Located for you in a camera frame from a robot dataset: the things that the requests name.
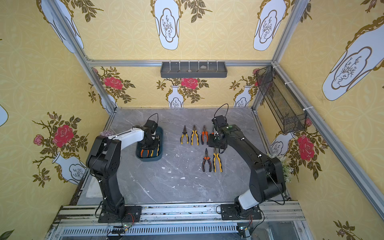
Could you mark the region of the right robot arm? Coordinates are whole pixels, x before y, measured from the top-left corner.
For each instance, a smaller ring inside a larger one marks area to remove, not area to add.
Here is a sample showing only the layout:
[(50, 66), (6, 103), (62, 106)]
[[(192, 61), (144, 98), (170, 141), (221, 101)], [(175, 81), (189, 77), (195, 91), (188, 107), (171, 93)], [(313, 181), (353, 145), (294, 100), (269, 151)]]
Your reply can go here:
[(282, 162), (262, 153), (238, 126), (214, 124), (214, 133), (209, 135), (208, 144), (211, 148), (223, 150), (232, 147), (250, 168), (249, 189), (235, 199), (241, 210), (249, 210), (285, 192)]

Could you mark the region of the yellow black striped pliers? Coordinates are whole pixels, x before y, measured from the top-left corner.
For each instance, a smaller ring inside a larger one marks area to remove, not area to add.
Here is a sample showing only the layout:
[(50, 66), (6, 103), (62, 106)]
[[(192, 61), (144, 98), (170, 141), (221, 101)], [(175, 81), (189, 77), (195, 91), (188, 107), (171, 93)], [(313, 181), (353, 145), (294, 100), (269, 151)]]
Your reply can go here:
[(184, 144), (184, 138), (186, 138), (187, 144), (189, 144), (190, 138), (188, 136), (188, 132), (187, 132), (186, 126), (184, 126), (184, 128), (183, 128), (183, 132), (182, 132), (182, 135), (181, 135), (181, 138), (180, 138), (180, 141), (181, 141), (182, 145)]

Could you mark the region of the small orange black pliers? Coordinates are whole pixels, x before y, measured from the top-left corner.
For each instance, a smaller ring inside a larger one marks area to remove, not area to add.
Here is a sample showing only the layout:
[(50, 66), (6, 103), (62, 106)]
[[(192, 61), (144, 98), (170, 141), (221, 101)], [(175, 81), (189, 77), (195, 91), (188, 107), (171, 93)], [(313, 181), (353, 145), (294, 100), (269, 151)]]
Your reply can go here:
[(202, 171), (203, 172), (206, 171), (206, 168), (205, 168), (206, 163), (208, 163), (209, 172), (211, 172), (213, 167), (212, 167), (212, 163), (211, 163), (211, 158), (210, 158), (209, 153), (208, 153), (208, 149), (205, 150), (205, 155), (204, 155), (203, 162), (202, 162)]

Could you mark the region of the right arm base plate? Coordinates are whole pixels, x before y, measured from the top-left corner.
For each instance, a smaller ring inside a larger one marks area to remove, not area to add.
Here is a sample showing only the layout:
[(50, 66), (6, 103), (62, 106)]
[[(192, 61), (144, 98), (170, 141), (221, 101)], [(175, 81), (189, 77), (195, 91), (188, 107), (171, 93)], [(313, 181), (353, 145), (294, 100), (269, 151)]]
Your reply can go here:
[(240, 204), (222, 204), (220, 213), (223, 221), (235, 220), (261, 220), (262, 214), (258, 206), (244, 210)]

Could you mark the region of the orange grey pliers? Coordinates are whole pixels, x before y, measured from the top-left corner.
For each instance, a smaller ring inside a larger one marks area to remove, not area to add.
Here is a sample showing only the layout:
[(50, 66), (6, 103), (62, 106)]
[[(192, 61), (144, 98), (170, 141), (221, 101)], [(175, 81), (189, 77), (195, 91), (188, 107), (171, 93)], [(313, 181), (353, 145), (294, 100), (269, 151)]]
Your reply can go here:
[(208, 142), (208, 140), (209, 140), (209, 134), (208, 134), (208, 131), (207, 131), (207, 127), (206, 127), (206, 125), (203, 125), (203, 130), (202, 130), (202, 133), (201, 133), (201, 143), (202, 143), (202, 145), (205, 142)]

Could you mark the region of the yellow pliers silver head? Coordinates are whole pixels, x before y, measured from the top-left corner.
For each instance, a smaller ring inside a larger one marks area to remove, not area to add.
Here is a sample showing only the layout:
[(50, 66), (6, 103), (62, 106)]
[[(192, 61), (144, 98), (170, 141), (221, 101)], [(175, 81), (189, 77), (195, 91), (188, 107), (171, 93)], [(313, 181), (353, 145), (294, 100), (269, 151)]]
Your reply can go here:
[(157, 157), (159, 155), (159, 150), (160, 150), (160, 138), (155, 138), (155, 148), (151, 151), (151, 157)]

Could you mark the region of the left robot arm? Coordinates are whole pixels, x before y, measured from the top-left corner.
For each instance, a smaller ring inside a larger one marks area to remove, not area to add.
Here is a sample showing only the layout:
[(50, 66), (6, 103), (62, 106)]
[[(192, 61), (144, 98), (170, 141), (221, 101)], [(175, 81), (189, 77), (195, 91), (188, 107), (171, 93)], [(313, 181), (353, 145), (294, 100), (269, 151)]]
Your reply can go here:
[(87, 167), (99, 182), (102, 192), (102, 213), (119, 220), (126, 215), (125, 200), (120, 192), (117, 171), (121, 150), (136, 144), (136, 157), (143, 162), (158, 161), (163, 151), (161, 127), (134, 126), (112, 136), (98, 136), (87, 158)]

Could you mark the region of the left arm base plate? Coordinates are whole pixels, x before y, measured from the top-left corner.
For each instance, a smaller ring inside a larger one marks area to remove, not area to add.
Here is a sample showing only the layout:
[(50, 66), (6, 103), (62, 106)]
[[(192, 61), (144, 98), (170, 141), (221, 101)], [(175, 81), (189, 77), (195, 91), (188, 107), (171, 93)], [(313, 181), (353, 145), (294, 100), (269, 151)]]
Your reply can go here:
[(115, 212), (103, 206), (98, 223), (138, 223), (141, 213), (141, 206), (122, 206)]

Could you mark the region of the yellow wide handle pliers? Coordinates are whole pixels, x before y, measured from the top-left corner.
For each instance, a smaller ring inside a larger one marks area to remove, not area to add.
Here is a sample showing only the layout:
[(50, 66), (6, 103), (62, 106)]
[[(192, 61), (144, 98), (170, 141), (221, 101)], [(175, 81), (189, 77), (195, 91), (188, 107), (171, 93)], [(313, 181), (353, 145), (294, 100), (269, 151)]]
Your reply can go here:
[(220, 153), (218, 148), (214, 148), (213, 166), (214, 166), (214, 172), (217, 172), (217, 171), (219, 171), (220, 173), (223, 172), (222, 161), (220, 159)]

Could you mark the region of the teal plastic storage box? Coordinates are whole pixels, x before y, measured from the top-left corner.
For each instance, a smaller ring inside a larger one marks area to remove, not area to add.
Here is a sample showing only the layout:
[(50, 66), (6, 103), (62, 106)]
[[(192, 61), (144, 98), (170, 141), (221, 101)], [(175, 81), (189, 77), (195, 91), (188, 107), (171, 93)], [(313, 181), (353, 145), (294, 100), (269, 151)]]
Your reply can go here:
[(141, 141), (137, 143), (136, 157), (142, 162), (159, 161), (163, 156), (163, 136), (163, 128), (157, 127), (151, 142)]

